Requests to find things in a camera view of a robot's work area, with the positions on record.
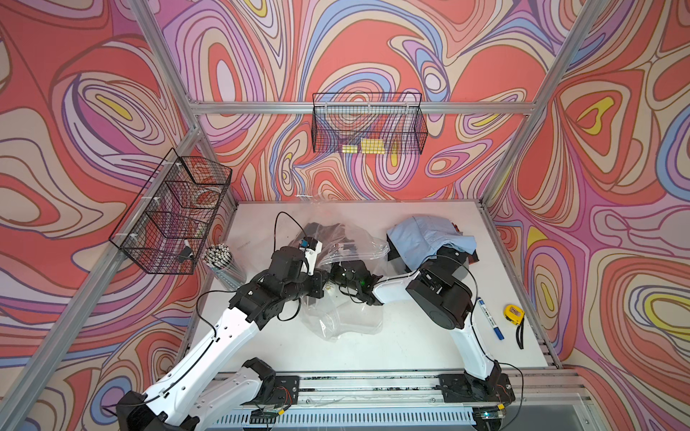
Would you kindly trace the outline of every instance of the black wire basket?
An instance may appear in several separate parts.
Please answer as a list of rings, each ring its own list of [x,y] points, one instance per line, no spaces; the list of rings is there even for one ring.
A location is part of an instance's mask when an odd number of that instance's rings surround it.
[[[175,156],[132,229],[118,233],[136,199],[110,235],[110,241],[148,274],[194,273],[233,174],[203,157]]]
[[[421,102],[418,92],[314,93],[314,152],[421,154],[428,136]]]

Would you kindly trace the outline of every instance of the aluminum frame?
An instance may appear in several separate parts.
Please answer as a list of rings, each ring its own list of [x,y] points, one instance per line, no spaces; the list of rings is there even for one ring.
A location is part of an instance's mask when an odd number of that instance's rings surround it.
[[[190,129],[181,142],[188,150],[193,148],[190,142],[193,143],[196,133],[196,129]],[[161,172],[153,179],[127,221],[122,225],[123,232],[128,232],[132,228],[148,204],[148,200],[163,183],[165,174],[172,166],[173,163],[163,164]],[[106,251],[96,266],[89,272],[86,280],[81,284],[77,293],[41,342],[38,350],[31,356],[29,362],[5,394],[0,405],[0,430],[17,431],[21,428],[24,419],[41,396],[43,389],[65,357],[67,350],[77,338],[86,319],[95,309],[98,300],[117,274],[120,265],[126,260],[125,254],[118,250],[114,244],[111,242],[107,242],[107,244]]]
[[[367,102],[332,103],[338,106],[366,105]],[[401,104],[398,102],[373,103],[376,106]],[[190,102],[196,115],[203,114],[311,114],[311,102]],[[532,102],[421,102],[424,114],[531,114]]]
[[[561,363],[560,359],[558,358],[558,353],[554,350],[553,344],[551,344],[549,341],[546,331],[544,330],[544,326],[542,326],[542,321],[537,316],[537,312],[532,305],[532,301],[529,300],[527,293],[522,287],[522,281],[515,273],[515,268],[513,267],[511,258],[508,255],[508,250],[506,250],[506,248],[503,246],[503,243],[500,241],[498,231],[496,230],[496,225],[489,217],[489,211],[487,211],[484,205],[481,203],[477,204],[477,209],[482,215],[482,220],[484,220],[486,230],[488,230],[489,234],[491,235],[491,242],[493,242],[494,247],[498,251],[498,256],[501,258],[504,268],[506,268],[508,278],[511,280],[511,284],[513,285],[513,289],[515,289],[517,298],[520,300],[520,304],[522,305],[527,318],[531,322],[532,329],[537,333],[538,338],[544,340],[546,348],[549,349],[549,354],[551,355],[553,364],[556,366],[556,368],[563,368],[563,363]]]
[[[501,157],[498,166],[496,166],[491,175],[489,184],[486,185],[484,193],[480,197],[482,202],[490,199],[498,191],[501,186],[501,179],[513,167],[513,162],[520,151],[529,142],[530,134],[538,126],[540,118],[549,104],[549,100],[555,94],[558,84],[568,71],[568,67],[573,62],[594,21],[599,17],[608,2],[609,0],[587,0],[584,6],[582,6],[582,10],[575,19],[570,33],[566,36],[563,46],[558,51],[551,68],[549,68],[544,77],[540,89],[537,91],[534,111],[525,117],[517,127],[515,138],[510,142],[508,150]]]
[[[187,122],[187,126],[201,133],[201,153],[209,160],[218,161],[218,157],[211,147],[208,136],[206,136],[204,129],[201,128],[199,119],[190,107],[189,93],[182,82],[182,77],[175,67],[173,56],[168,49],[168,44],[163,37],[163,32],[158,26],[153,12],[151,12],[151,9],[148,7],[148,2],[146,0],[130,0],[130,5],[132,7],[132,13],[141,28],[141,32],[144,34],[144,39],[150,46],[153,57],[156,59],[167,84],[170,86],[175,96],[175,101],[177,102],[182,116]]]

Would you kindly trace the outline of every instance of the psychedelic patterned wall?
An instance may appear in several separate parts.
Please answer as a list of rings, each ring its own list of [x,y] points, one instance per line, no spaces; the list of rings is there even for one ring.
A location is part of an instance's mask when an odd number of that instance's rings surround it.
[[[614,430],[690,430],[690,5],[612,0],[491,202]]]
[[[215,150],[233,167],[233,193],[240,201],[305,194],[340,200],[476,199],[522,115],[443,117],[440,136],[429,137],[421,155],[391,156],[315,154],[311,116],[255,115],[242,130],[226,117],[208,115],[202,125],[212,141],[222,139]]]
[[[426,101],[531,101],[579,0],[201,0],[156,6],[199,101],[310,101],[416,89]],[[430,115],[419,156],[314,154],[311,116],[200,119],[241,200],[476,199],[520,116]]]
[[[186,132],[123,2],[62,5],[0,1],[0,397]],[[142,389],[170,366],[203,277],[123,264],[26,429],[112,423],[97,391]]]

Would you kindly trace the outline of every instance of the cup of pencils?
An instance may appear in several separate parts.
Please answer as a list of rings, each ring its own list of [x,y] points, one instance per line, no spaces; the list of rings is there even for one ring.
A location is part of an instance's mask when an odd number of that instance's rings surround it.
[[[206,248],[201,260],[229,292],[235,292],[247,281],[246,272],[237,264],[226,244],[216,244]]]

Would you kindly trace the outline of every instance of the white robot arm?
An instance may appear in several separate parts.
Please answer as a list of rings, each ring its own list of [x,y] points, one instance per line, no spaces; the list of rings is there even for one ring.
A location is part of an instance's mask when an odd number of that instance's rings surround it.
[[[274,390],[275,372],[258,358],[245,362],[223,383],[207,387],[286,302],[324,296],[328,273],[315,268],[321,247],[319,241],[305,237],[298,247],[275,251],[269,268],[236,291],[220,320],[184,359],[143,394],[130,391],[122,397],[115,406],[120,429],[199,431],[238,405],[267,401]]]
[[[427,261],[409,274],[379,281],[362,261],[336,263],[330,274],[315,269],[320,248],[321,243],[307,237],[299,248],[274,252],[269,269],[237,290],[213,330],[180,363],[144,394],[125,394],[116,406],[120,429],[202,431],[243,403],[263,403],[275,389],[275,372],[257,358],[223,383],[207,386],[285,302],[305,295],[322,298],[328,279],[354,288],[357,298],[369,305],[416,301],[429,318],[451,331],[465,365],[467,401],[489,400],[501,369],[484,353],[472,329],[472,292],[452,275],[459,262]]]
[[[419,276],[420,271],[417,270],[402,277],[393,277],[380,281],[373,286],[372,295],[381,304],[409,301],[413,298],[407,291],[407,287]],[[462,355],[465,372],[478,379],[485,380],[491,375],[493,370],[493,357],[489,352],[484,354],[481,346],[481,335],[477,332],[475,337],[472,325],[472,314],[468,313],[463,320],[461,328],[451,329],[451,338],[453,338],[457,349]]]

